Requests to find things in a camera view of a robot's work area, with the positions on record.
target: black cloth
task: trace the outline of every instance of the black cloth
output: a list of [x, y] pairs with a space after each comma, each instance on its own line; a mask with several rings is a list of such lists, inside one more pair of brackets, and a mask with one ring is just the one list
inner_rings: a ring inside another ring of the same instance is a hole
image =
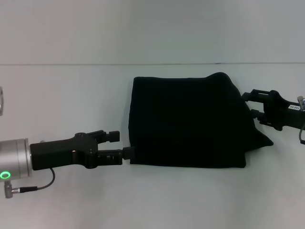
[[245, 152], [272, 146], [224, 73], [206, 78], [136, 77], [129, 116], [131, 164], [245, 167]]

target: white wall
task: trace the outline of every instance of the white wall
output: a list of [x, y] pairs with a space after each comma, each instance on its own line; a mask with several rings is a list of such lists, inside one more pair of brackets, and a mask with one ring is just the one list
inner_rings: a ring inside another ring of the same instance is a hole
[[[304, 6], [300, 0], [0, 0], [0, 140], [37, 143], [104, 129], [120, 130], [121, 142], [101, 148], [128, 146], [135, 76], [225, 72], [241, 93], [278, 90], [296, 101], [305, 92], [305, 64], [236, 63], [305, 63]], [[219, 62], [235, 64], [185, 65]], [[0, 227], [303, 229], [305, 147], [298, 130], [256, 124], [274, 146], [248, 154], [245, 169], [128, 162], [55, 168], [48, 189], [5, 199], [0, 187]], [[229, 134], [223, 130], [222, 137]], [[50, 179], [50, 171], [35, 171], [13, 186]]]
[[305, 62], [301, 0], [1, 0], [0, 63]]

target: silver metal housing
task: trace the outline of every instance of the silver metal housing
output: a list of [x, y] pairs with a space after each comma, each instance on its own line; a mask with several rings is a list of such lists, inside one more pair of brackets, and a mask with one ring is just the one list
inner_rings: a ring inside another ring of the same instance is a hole
[[31, 172], [31, 152], [27, 138], [0, 142], [0, 182], [31, 177]]

